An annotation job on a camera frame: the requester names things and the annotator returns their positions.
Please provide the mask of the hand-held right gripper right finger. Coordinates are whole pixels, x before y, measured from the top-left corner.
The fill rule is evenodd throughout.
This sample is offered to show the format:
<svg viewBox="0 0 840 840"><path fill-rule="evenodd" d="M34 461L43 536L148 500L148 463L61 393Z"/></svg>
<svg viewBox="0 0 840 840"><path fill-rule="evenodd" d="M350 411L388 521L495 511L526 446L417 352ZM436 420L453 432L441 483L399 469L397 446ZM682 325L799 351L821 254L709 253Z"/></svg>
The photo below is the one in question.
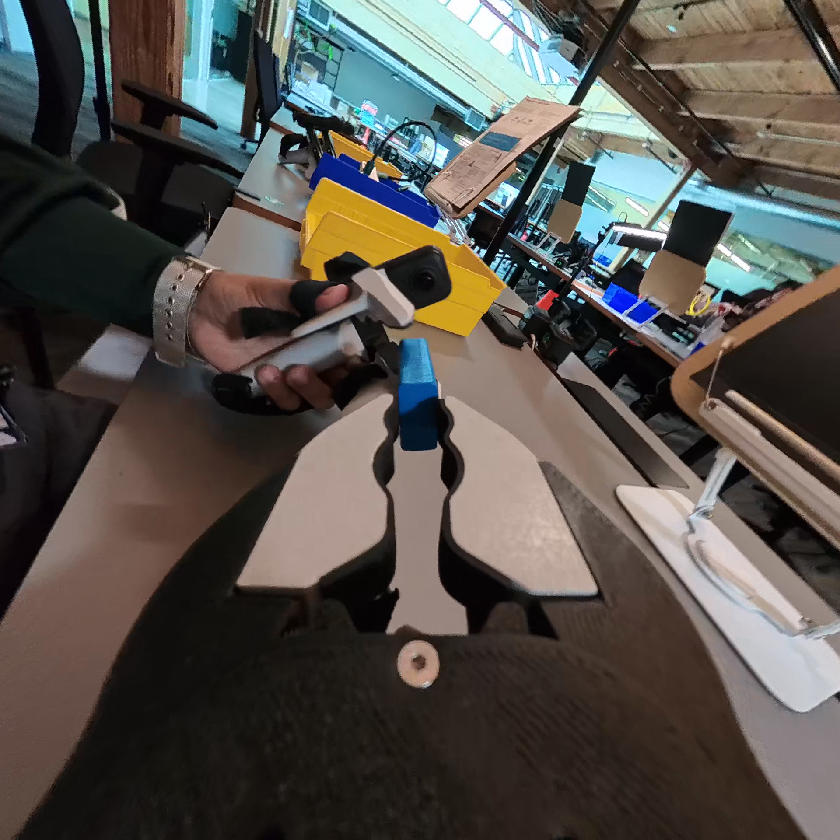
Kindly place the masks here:
<svg viewBox="0 0 840 840"><path fill-rule="evenodd" d="M530 597L593 597L599 587L537 456L456 397L441 404L445 546L467 568Z"/></svg>

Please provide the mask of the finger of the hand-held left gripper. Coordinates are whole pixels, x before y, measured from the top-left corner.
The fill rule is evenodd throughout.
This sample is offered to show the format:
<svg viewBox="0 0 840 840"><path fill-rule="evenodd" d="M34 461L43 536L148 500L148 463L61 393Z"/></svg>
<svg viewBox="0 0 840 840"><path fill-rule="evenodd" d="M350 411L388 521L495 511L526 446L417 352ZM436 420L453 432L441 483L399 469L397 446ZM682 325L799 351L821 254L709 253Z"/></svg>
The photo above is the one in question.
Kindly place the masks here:
<svg viewBox="0 0 840 840"><path fill-rule="evenodd" d="M368 318L387 327L405 329L414 321L413 304L381 269L363 268L350 282L348 299L296 327L297 332L317 332L351 318Z"/></svg>

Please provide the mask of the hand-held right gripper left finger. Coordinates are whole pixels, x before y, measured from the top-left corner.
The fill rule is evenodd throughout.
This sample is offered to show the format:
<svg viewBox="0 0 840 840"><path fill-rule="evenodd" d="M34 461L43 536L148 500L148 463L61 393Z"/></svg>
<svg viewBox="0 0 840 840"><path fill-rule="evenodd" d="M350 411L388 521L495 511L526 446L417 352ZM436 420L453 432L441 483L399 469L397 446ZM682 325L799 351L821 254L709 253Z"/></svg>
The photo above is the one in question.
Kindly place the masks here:
<svg viewBox="0 0 840 840"><path fill-rule="evenodd" d="M393 576L394 394L373 394L308 442L237 578L240 591L304 592L369 561Z"/></svg>

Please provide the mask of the yellow plastic bin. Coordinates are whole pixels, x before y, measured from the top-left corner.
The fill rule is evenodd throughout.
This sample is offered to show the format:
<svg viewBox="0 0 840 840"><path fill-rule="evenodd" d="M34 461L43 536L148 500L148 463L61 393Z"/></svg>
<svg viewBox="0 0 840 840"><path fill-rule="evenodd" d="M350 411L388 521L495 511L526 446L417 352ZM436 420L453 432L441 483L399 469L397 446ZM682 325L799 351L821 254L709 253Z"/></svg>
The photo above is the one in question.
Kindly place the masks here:
<svg viewBox="0 0 840 840"><path fill-rule="evenodd" d="M502 281L467 245L339 183L321 179L311 196L301 223L300 263L310 278L326 280L324 263L346 251L378 265L425 245L443 252L453 289L415 320L467 337L498 299Z"/></svg>
<svg viewBox="0 0 840 840"><path fill-rule="evenodd" d="M361 171L364 169L368 161L373 159L373 153L360 143L357 143L355 140L333 131L329 132L329 137L335 156L346 156L351 158L352 161L356 161ZM383 161L381 158L376 159L374 168L378 178L380 179L388 178L401 180L403 178L403 173L400 170L398 170L393 164Z"/></svg>

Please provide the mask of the blue rectangular block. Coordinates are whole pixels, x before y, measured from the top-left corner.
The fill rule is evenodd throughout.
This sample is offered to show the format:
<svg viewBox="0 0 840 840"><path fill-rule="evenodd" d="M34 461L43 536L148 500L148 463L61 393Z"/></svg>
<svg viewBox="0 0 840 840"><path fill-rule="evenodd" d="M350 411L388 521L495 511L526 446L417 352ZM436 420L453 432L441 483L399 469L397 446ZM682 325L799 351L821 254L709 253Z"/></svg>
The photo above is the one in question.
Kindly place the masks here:
<svg viewBox="0 0 840 840"><path fill-rule="evenodd" d="M404 339L400 344L397 389L401 447L428 452L438 445L438 380L425 339Z"/></svg>

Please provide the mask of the person's left forearm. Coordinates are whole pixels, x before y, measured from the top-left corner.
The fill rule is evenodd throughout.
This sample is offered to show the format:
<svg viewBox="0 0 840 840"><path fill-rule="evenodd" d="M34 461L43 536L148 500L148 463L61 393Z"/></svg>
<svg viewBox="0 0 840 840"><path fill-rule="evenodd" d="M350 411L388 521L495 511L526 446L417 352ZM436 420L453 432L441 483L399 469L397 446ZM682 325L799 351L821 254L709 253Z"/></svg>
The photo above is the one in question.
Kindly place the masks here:
<svg viewBox="0 0 840 840"><path fill-rule="evenodd" d="M150 337L155 286L184 252L122 219L117 204L76 164L3 134L2 299Z"/></svg>

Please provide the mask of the grey desk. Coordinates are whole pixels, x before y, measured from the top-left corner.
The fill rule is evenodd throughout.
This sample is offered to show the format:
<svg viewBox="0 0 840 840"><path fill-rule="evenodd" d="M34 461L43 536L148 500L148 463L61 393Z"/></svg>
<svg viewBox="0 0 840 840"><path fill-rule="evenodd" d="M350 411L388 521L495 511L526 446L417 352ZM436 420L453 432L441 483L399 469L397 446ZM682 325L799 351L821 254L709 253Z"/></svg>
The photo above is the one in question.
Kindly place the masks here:
<svg viewBox="0 0 840 840"><path fill-rule="evenodd" d="M798 713L763 688L615 497L644 476L529 351L480 324L466 339L418 325L444 394L555 465L644 552L679 599L778 798L809 838L838 838L838 700ZM229 413L203 376L149 355L2 621L2 838L49 790L133 622L173 564L337 413Z"/></svg>

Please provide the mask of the wooden background desk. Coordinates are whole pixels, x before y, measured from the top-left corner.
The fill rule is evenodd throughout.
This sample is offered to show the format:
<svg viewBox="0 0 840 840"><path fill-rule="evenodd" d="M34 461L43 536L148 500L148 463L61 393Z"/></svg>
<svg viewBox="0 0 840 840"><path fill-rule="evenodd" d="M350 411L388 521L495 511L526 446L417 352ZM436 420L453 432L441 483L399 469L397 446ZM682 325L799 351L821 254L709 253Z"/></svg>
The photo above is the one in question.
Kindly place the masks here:
<svg viewBox="0 0 840 840"><path fill-rule="evenodd" d="M547 272L549 276L552 277L551 280L543 281L546 287L563 288L564 295L568 294L569 290L573 289L574 293L578 297L587 301L604 317L610 319L625 331L635 335L636 338L634 341L649 348L673 369L678 367L684 361L683 358L679 357L675 351L672 351L672 349L665 345L665 341L663 339L659 339L647 326L626 318L622 313L607 306L603 301L602 289L587 285L580 280L573 280L571 275L552 263L542 251L522 241L519 236L515 234L508 234L504 240L504 245L500 248L507 253L512 252L517 259L524 260L523 266L525 270L535 269L536 266L540 266L543 271Z"/></svg>

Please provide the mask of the person's left hand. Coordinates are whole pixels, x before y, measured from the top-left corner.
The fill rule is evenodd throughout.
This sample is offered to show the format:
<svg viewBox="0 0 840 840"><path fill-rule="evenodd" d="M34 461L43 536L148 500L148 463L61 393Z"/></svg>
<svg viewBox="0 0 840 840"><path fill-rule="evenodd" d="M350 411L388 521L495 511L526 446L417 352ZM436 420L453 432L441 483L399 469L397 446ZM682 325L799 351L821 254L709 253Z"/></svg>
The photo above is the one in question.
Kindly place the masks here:
<svg viewBox="0 0 840 840"><path fill-rule="evenodd" d="M192 307L189 336L194 354L217 371L233 373L279 348L285 340L279 331L247 339L238 312L261 308L297 315L290 299L295 284L291 279L213 272ZM333 391L339 383L364 363L364 358L354 356L320 373L305 366L280 371L264 365L256 375L263 393L279 409L294 413L310 406L322 412L334 405Z"/></svg>

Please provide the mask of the blue plastic bin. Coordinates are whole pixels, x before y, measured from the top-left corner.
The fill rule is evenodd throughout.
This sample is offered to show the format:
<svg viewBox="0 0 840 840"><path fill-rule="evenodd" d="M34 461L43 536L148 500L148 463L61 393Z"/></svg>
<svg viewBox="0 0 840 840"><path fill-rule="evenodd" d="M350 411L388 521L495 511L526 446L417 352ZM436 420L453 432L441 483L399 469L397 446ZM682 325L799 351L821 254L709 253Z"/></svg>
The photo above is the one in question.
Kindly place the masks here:
<svg viewBox="0 0 840 840"><path fill-rule="evenodd" d="M347 154L324 154L309 178L309 187L315 190L322 179L327 179L428 227L435 228L442 221L440 210L425 196L399 189L391 180L375 181L362 172L361 164Z"/></svg>
<svg viewBox="0 0 840 840"><path fill-rule="evenodd" d="M652 306L630 290L615 283L611 283L604 291L602 305L621 314L626 320L637 324L651 322L661 312L661 308Z"/></svg>

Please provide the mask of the black flat case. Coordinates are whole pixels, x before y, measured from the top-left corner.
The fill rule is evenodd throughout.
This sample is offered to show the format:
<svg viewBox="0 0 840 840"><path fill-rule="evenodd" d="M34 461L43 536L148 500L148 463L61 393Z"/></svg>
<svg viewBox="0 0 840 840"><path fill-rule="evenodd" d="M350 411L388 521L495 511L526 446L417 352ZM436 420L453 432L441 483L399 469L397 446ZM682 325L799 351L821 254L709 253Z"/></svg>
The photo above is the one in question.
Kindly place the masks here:
<svg viewBox="0 0 840 840"><path fill-rule="evenodd" d="M509 319L504 309L491 306L481 320L502 344L520 349L529 343L518 326Z"/></svg>

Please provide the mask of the black battery charger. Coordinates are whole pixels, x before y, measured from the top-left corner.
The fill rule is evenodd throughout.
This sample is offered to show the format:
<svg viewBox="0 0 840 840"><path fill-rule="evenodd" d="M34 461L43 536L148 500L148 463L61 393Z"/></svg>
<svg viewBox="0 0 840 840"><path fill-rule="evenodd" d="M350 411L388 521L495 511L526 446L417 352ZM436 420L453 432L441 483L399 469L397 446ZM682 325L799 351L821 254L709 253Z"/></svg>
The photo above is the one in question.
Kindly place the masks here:
<svg viewBox="0 0 840 840"><path fill-rule="evenodd" d="M560 342L562 349L559 364L572 354L584 360L598 340L597 330L586 319L567 321L560 325Z"/></svg>
<svg viewBox="0 0 840 840"><path fill-rule="evenodd" d="M549 313L538 307L529 307L521 316L518 328L532 346L544 358L549 358L561 346L559 327Z"/></svg>

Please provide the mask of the brown cardboard sign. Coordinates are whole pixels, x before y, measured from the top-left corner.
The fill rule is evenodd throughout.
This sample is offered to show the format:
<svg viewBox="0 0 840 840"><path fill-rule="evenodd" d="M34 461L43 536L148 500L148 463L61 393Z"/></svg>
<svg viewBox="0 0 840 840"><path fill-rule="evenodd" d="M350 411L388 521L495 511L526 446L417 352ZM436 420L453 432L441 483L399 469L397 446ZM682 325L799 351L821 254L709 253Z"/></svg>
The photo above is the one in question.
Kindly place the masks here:
<svg viewBox="0 0 840 840"><path fill-rule="evenodd" d="M492 123L425 187L425 197L462 218L516 170L518 160L579 115L580 107L525 98Z"/></svg>

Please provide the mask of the beige cardboard panel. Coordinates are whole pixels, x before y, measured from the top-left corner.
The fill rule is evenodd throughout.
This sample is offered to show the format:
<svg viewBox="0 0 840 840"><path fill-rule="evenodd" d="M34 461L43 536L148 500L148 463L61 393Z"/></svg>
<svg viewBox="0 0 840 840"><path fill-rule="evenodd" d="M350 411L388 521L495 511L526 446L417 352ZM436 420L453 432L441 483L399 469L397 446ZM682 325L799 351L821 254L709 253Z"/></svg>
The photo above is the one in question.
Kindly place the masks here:
<svg viewBox="0 0 840 840"><path fill-rule="evenodd" d="M567 245L581 221L582 205L561 198L555 204L547 223L547 234Z"/></svg>
<svg viewBox="0 0 840 840"><path fill-rule="evenodd" d="M680 317L689 309L706 278L704 266L661 249L645 270L638 296L653 299L672 315Z"/></svg>

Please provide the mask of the silver mesh wristwatch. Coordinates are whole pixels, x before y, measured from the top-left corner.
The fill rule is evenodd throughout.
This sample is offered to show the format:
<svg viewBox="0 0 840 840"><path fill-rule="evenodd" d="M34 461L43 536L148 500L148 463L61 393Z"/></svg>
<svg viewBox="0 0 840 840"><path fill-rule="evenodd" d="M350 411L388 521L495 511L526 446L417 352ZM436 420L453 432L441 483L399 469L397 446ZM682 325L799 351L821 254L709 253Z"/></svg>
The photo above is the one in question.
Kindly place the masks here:
<svg viewBox="0 0 840 840"><path fill-rule="evenodd" d="M200 290L216 267L191 255L174 257L156 281L152 300L152 340L159 362L183 368L193 357L189 327Z"/></svg>

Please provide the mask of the white monitor base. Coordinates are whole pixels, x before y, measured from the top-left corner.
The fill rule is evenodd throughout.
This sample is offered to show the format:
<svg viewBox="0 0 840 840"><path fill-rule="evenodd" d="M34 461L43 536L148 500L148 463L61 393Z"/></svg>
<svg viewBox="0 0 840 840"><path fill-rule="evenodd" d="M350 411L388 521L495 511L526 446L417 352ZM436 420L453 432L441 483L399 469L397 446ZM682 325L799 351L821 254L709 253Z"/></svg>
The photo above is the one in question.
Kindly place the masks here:
<svg viewBox="0 0 840 840"><path fill-rule="evenodd" d="M838 621L807 619L712 521L735 462L718 450L697 502L629 485L616 497L763 687L790 710L811 711L839 691L839 657L827 642Z"/></svg>

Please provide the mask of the wooden pillar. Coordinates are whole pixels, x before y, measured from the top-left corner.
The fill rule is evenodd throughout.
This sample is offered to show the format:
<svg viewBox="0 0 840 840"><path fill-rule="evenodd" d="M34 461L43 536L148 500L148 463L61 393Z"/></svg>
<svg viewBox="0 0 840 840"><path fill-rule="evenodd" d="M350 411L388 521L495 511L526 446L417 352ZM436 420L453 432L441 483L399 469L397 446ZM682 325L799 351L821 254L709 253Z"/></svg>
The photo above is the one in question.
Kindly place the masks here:
<svg viewBox="0 0 840 840"><path fill-rule="evenodd" d="M141 104L122 89L123 81L181 97L185 27L185 1L108 3L112 115L116 119L140 121Z"/></svg>

